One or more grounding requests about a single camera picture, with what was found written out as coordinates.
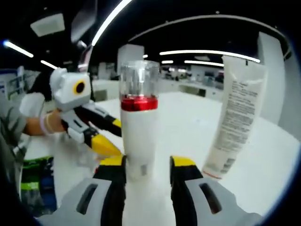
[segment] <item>cream tube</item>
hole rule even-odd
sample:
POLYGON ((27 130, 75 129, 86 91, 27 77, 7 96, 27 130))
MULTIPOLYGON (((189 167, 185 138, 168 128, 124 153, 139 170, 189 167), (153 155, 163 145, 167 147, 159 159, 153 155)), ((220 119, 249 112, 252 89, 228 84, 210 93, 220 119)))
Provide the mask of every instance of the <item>cream tube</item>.
POLYGON ((204 175, 222 179, 244 148, 261 111, 267 69, 255 62, 223 56, 224 92, 222 113, 204 175))

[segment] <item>white pillar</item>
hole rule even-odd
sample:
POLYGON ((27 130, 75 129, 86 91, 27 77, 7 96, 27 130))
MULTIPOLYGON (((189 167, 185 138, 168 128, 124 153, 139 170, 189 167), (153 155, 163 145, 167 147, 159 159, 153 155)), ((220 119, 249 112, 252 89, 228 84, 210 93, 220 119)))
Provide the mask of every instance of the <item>white pillar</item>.
POLYGON ((301 141, 301 72, 296 54, 285 61, 285 100, 279 126, 301 141))
POLYGON ((280 41, 259 32, 257 43, 261 64, 269 72, 261 117, 278 124, 285 96, 285 66, 280 41))
POLYGON ((110 79, 110 75, 106 70, 107 64, 105 62, 99 63, 98 66, 98 79, 110 79))
POLYGON ((122 63, 132 60, 143 60, 144 46, 127 44, 118 49, 117 74, 120 74, 122 63))

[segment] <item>robot camera eye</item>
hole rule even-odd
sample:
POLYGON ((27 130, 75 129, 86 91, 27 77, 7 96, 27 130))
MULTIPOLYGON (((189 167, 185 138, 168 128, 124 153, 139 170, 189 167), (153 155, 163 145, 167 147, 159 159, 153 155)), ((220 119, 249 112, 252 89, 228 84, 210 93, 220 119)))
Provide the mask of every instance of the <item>robot camera eye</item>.
POLYGON ((75 94, 81 94, 85 89, 85 82, 83 80, 78 81, 75 85, 74 85, 74 93, 75 94))

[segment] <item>gray sleeve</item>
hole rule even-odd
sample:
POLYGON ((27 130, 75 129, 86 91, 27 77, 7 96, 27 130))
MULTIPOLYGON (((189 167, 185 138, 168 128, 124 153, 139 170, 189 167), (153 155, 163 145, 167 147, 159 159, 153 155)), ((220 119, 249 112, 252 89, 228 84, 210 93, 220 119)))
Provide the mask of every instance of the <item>gray sleeve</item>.
POLYGON ((0 118, 4 126, 7 127, 10 136, 18 141, 25 128, 26 117, 3 94, 0 94, 0 118))

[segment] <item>ceiling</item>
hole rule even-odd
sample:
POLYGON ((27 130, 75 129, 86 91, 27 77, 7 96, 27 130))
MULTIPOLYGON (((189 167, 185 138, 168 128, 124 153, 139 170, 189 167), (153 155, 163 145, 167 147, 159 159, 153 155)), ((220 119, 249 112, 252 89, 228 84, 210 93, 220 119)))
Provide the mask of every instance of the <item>ceiling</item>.
MULTIPOLYGON (((49 70, 40 63, 45 60, 55 66, 64 67, 64 62, 77 64, 80 51, 71 43, 71 23, 83 6, 84 1, 27 0, 21 3, 8 1, 1 8, 2 29, 0 40, 9 39, 14 44, 34 54, 34 58, 24 56, 12 49, 0 46, 0 68, 25 68, 42 71, 49 70), (30 24, 53 13, 61 12, 65 31, 38 37, 30 24)), ((96 23, 83 35, 82 40, 91 43, 99 26, 119 0, 99 0, 96 23)), ((115 62, 117 51, 135 35, 166 22, 199 15, 237 15, 264 22, 282 33, 290 31, 294 8, 284 6, 259 8, 256 1, 236 3, 212 0, 133 0, 109 25, 93 49, 91 65, 99 62, 115 62)), ((239 53, 257 57, 258 31, 277 37, 283 53, 289 51, 287 39, 270 29, 254 23, 225 18, 197 19, 159 28, 131 41, 143 45, 149 60, 196 60, 192 55, 160 56, 159 52, 181 49, 208 49, 239 53)), ((209 56, 212 62, 221 62, 220 56, 209 56)))

